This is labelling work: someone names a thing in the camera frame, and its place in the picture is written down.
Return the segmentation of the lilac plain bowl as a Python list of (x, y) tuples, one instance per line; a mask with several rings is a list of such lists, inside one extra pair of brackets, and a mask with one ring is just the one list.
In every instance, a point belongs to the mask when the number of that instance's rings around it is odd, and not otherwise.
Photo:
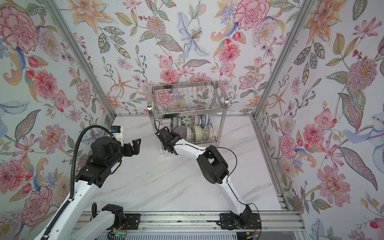
[(188, 135), (188, 128), (186, 126), (178, 126), (174, 129), (174, 133), (186, 140)]

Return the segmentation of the green leaf pattern bowl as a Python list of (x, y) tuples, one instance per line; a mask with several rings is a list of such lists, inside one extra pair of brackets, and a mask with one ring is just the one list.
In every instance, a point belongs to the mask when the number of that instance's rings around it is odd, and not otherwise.
[(180, 117), (180, 125), (189, 128), (192, 124), (192, 119), (190, 116)]

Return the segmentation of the light green bowl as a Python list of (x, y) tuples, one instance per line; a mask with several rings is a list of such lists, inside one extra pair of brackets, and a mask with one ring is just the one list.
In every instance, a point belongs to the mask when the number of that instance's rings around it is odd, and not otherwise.
[(200, 126), (193, 125), (194, 142), (202, 142), (204, 140), (204, 130)]

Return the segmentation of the brown white patterned bowl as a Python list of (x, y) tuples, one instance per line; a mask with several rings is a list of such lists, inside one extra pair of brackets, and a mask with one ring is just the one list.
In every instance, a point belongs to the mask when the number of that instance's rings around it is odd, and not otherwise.
[(205, 125), (204, 127), (204, 141), (211, 141), (215, 138), (216, 131), (211, 125)]

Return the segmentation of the blue floral bowl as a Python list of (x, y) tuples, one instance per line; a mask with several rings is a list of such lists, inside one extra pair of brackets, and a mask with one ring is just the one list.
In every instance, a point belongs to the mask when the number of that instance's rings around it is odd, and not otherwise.
[(211, 116), (209, 114), (201, 115), (201, 128), (211, 124)]

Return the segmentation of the dark blue flower bowl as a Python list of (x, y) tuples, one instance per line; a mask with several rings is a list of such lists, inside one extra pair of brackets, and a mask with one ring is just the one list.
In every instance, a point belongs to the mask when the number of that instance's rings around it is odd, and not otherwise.
[(180, 120), (178, 117), (171, 118), (171, 129), (175, 130), (180, 125)]

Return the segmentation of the green white patterned bowl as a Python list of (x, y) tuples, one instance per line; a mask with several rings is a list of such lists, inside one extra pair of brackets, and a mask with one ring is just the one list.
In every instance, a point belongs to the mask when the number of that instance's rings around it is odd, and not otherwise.
[(192, 128), (187, 127), (186, 140), (188, 142), (193, 142), (193, 140), (194, 140), (194, 132), (193, 132)]

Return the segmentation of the purple ribbed bowl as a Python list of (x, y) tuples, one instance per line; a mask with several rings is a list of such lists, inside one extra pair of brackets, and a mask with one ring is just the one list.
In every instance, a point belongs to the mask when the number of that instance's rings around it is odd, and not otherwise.
[(201, 117), (198, 115), (191, 116), (191, 121), (194, 126), (199, 126), (201, 124)]

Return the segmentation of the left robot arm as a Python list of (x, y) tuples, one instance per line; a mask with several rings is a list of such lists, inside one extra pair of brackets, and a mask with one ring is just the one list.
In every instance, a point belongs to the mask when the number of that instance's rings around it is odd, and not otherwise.
[(71, 179), (71, 190), (52, 220), (36, 237), (38, 240), (94, 240), (105, 230), (117, 230), (127, 223), (121, 206), (107, 204), (80, 230), (73, 229), (87, 204), (122, 162), (123, 157), (140, 153), (141, 139), (123, 144), (101, 137), (91, 145), (92, 154)]

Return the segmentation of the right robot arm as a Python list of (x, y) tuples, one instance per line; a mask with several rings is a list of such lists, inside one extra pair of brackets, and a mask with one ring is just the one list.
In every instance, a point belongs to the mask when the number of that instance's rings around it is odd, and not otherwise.
[(258, 232), (262, 229), (262, 221), (258, 210), (254, 213), (251, 204), (245, 203), (239, 196), (230, 178), (233, 172), (220, 154), (219, 149), (213, 145), (200, 147), (189, 143), (180, 135), (171, 132), (167, 127), (156, 131), (163, 150), (174, 155), (186, 156), (195, 160), (203, 177), (218, 187), (227, 201), (230, 211), (219, 214), (217, 225), (222, 230), (251, 230)]

